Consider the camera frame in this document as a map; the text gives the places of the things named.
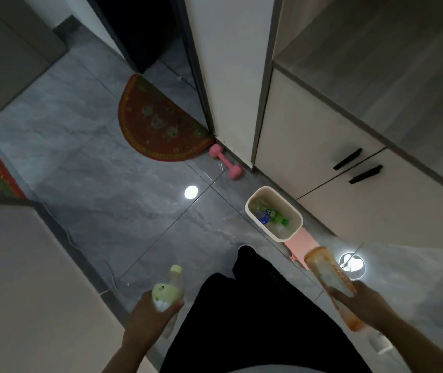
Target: trash bin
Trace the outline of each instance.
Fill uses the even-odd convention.
[[[274,223],[267,223],[263,225],[256,216],[249,210],[251,204],[257,199],[264,202],[271,209],[282,213],[283,217],[289,220],[289,224],[285,227],[276,225]],[[276,192],[271,187],[259,188],[246,202],[246,213],[249,217],[264,230],[274,241],[286,242],[296,234],[301,226],[303,226],[303,216],[298,212],[281,194]]]

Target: blue bottle label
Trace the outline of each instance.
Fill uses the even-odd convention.
[[[262,218],[258,219],[263,225],[267,224],[270,220],[270,215],[268,212],[265,212],[265,215]]]

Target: cabinet drawer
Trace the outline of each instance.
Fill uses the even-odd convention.
[[[382,165],[378,174],[349,183]],[[339,237],[443,248],[443,187],[386,149],[299,199]]]
[[[297,83],[273,71],[256,167],[298,198],[384,146]],[[336,165],[354,152],[349,163]]]

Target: black pants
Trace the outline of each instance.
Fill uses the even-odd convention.
[[[215,274],[202,285],[161,373],[267,364],[371,373],[341,328],[252,248],[232,271],[235,280]]]

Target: bottle in trash bin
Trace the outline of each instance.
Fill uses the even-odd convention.
[[[273,222],[275,224],[281,224],[284,226],[289,224],[289,220],[284,219],[279,211],[270,209],[260,200],[256,200],[249,208],[250,211],[256,216],[256,219],[258,219],[263,225],[267,224],[268,222]]]
[[[183,268],[180,266],[172,266],[166,283],[159,283],[152,290],[152,300],[156,305],[156,309],[163,312],[170,307],[176,300],[184,296],[184,281],[181,276]],[[178,314],[168,322],[162,336],[168,338],[173,332]]]
[[[334,256],[326,247],[317,247],[308,252],[305,255],[305,263],[323,286],[334,287],[350,297],[356,294],[353,283],[344,274],[342,268],[339,267]],[[334,298],[332,298],[332,302],[352,331],[360,331],[367,326],[343,303],[336,301]]]

